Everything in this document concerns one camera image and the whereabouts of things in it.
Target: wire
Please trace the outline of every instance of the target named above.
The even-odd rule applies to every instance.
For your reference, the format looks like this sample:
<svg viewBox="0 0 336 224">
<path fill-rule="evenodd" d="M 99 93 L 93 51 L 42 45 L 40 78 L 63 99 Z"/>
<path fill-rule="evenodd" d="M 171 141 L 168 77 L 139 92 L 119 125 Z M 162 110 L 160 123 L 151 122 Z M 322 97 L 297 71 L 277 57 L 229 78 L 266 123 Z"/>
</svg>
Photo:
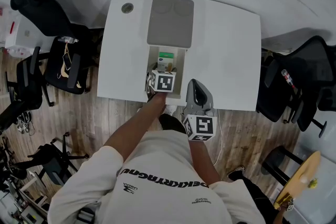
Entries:
<svg viewBox="0 0 336 224">
<path fill-rule="evenodd" d="M 218 109 L 218 123 L 219 123 L 219 129 L 220 129 L 220 139 L 221 139 L 221 149 L 219 151 L 219 155 L 217 157 L 217 160 L 215 161 L 214 163 L 214 166 L 216 165 L 216 163 L 218 162 L 219 160 L 219 157 L 220 157 L 220 154 L 222 153 L 222 150 L 223 150 L 223 131 L 222 131 L 222 125 L 221 125 L 221 117 L 220 117 L 220 114 L 219 114 L 219 109 Z"/>
<path fill-rule="evenodd" d="M 33 129 L 34 129 L 34 132 L 33 132 L 33 134 L 30 134 L 30 132 L 29 132 L 28 134 L 29 134 L 29 136 L 33 136 L 33 135 L 35 134 L 35 127 L 34 127 L 34 125 L 33 125 L 33 121 L 31 121 L 30 123 L 32 124 L 32 127 L 33 127 Z"/>
</svg>

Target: black office chair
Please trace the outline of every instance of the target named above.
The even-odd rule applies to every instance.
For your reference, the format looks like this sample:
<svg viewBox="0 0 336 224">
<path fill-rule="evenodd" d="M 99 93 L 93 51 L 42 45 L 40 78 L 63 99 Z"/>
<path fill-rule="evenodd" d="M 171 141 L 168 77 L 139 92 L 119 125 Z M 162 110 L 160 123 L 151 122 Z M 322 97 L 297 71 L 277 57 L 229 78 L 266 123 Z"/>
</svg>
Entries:
<svg viewBox="0 0 336 224">
<path fill-rule="evenodd" d="M 97 49 L 91 41 L 89 29 L 83 25 L 72 24 L 55 0 L 10 0 L 10 6 L 27 17 L 44 35 L 56 36 L 48 55 L 45 80 L 58 89 L 74 94 L 88 91 L 86 78 L 88 69 L 96 66 L 91 58 L 96 54 Z M 78 42 L 66 45 L 58 41 L 58 37 L 71 37 Z M 66 46 L 71 61 L 70 66 L 65 66 L 64 71 L 68 78 L 61 75 L 64 63 L 69 65 L 63 59 Z M 39 48 L 34 51 L 33 58 L 39 59 L 38 54 Z"/>
<path fill-rule="evenodd" d="M 297 122 L 305 131 L 313 122 L 323 134 L 326 124 L 313 119 L 320 101 L 323 87 L 333 86 L 335 67 L 332 64 L 328 46 L 323 38 L 314 36 L 299 49 L 289 55 L 273 53 L 266 64 L 261 67 L 257 111 L 271 121 L 278 121 L 287 106 L 291 107 L 289 118 L 285 123 Z M 281 71 L 286 69 L 297 88 L 293 88 L 282 77 Z"/>
<path fill-rule="evenodd" d="M 43 59 L 48 54 L 41 54 Z M 7 79 L 5 73 L 6 90 L 9 92 L 10 105 L 0 114 L 0 132 L 8 129 L 17 118 L 27 110 L 38 109 L 42 104 L 42 91 L 46 97 L 49 106 L 54 103 L 50 102 L 46 81 L 44 80 L 39 69 L 38 62 L 32 59 L 32 56 L 22 60 L 16 66 L 17 82 L 11 82 Z"/>
<path fill-rule="evenodd" d="M 13 166 L 20 170 L 24 170 L 37 165 L 42 165 L 43 169 L 38 175 L 39 179 L 42 180 L 44 174 L 47 173 L 54 184 L 63 186 L 71 177 L 68 167 L 70 166 L 76 172 L 78 171 L 70 160 L 89 158 L 88 154 L 85 156 L 68 155 L 69 153 L 66 150 L 65 140 L 65 137 L 67 136 L 69 136 L 69 133 L 63 135 L 62 151 L 54 145 L 56 139 L 53 139 L 50 144 L 40 146 L 35 154 L 29 155 L 28 157 L 33 158 L 31 161 L 16 163 Z"/>
</svg>

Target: shoe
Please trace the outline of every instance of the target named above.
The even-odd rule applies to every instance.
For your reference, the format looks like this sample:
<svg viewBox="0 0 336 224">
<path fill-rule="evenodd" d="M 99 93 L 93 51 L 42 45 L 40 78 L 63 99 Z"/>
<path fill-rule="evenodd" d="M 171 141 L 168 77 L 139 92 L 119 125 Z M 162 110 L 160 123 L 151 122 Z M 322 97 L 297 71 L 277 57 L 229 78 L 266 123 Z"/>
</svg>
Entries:
<svg viewBox="0 0 336 224">
<path fill-rule="evenodd" d="M 226 174 L 226 177 L 229 178 L 229 175 L 234 173 L 234 172 L 238 172 L 238 171 L 245 171 L 245 166 L 241 165 L 241 166 L 238 166 L 236 169 L 234 169 L 233 171 L 229 172 Z"/>
<path fill-rule="evenodd" d="M 176 109 L 177 109 L 177 105 L 166 105 L 166 108 L 164 109 L 163 114 L 168 114 L 170 116 L 173 116 Z"/>
<path fill-rule="evenodd" d="M 27 123 L 25 123 L 25 124 L 23 125 L 23 130 L 24 130 L 26 133 L 29 133 L 29 126 L 28 126 Z"/>
<path fill-rule="evenodd" d="M 18 125 L 18 126 L 17 126 L 17 130 L 18 130 L 20 133 L 23 134 L 23 126 Z"/>
</svg>

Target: black chair backrest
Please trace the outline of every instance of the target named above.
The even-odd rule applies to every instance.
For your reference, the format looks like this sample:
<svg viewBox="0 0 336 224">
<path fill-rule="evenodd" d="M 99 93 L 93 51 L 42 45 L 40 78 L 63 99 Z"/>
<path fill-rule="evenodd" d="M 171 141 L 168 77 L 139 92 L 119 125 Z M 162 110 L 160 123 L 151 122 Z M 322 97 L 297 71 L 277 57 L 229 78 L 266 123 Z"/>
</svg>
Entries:
<svg viewBox="0 0 336 224">
<path fill-rule="evenodd" d="M 46 36 L 78 38 L 60 4 L 55 0 L 10 0 L 13 10 L 18 10 Z"/>
<path fill-rule="evenodd" d="M 336 68 L 336 46 L 328 46 L 328 50 L 333 59 L 333 66 Z M 318 108 L 322 111 L 336 111 L 336 86 L 323 87 Z"/>
<path fill-rule="evenodd" d="M 64 185 L 66 181 L 72 176 L 68 170 L 68 164 L 66 164 L 59 155 L 55 155 L 47 164 L 42 165 L 50 180 L 56 185 Z"/>
<path fill-rule="evenodd" d="M 333 59 L 320 36 L 314 36 L 289 55 L 273 54 L 280 66 L 293 78 L 297 88 L 319 91 L 336 83 Z"/>
<path fill-rule="evenodd" d="M 18 85 L 18 99 L 28 103 L 28 109 L 40 107 L 42 103 L 42 73 L 38 66 L 34 75 L 30 74 L 29 66 L 31 56 L 19 62 L 16 66 L 16 79 Z"/>
</svg>

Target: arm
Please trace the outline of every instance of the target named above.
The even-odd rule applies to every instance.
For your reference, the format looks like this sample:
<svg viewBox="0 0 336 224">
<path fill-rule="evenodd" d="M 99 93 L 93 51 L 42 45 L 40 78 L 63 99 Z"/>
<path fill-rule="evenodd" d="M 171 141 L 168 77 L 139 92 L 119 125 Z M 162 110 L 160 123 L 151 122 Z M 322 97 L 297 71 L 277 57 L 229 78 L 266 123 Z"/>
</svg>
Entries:
<svg viewBox="0 0 336 224">
<path fill-rule="evenodd" d="M 191 157 L 193 159 L 194 169 L 200 178 L 207 184 L 213 184 L 220 181 L 218 172 L 216 171 L 210 159 L 206 146 L 201 141 L 189 141 Z"/>
<path fill-rule="evenodd" d="M 284 213 L 286 212 L 286 208 L 281 206 L 280 211 L 278 212 L 277 216 L 275 217 L 273 224 L 282 224 L 282 219 L 284 218 Z"/>
<path fill-rule="evenodd" d="M 99 201 L 112 191 L 123 162 L 165 105 L 166 94 L 159 93 L 135 116 L 118 128 L 91 159 L 83 163 L 52 198 L 49 224 L 72 224 L 78 211 Z"/>
<path fill-rule="evenodd" d="M 160 115 L 165 106 L 166 96 L 166 93 L 157 93 L 137 114 L 110 136 L 105 146 L 115 148 L 124 160 L 127 159 L 155 118 Z"/>
</svg>

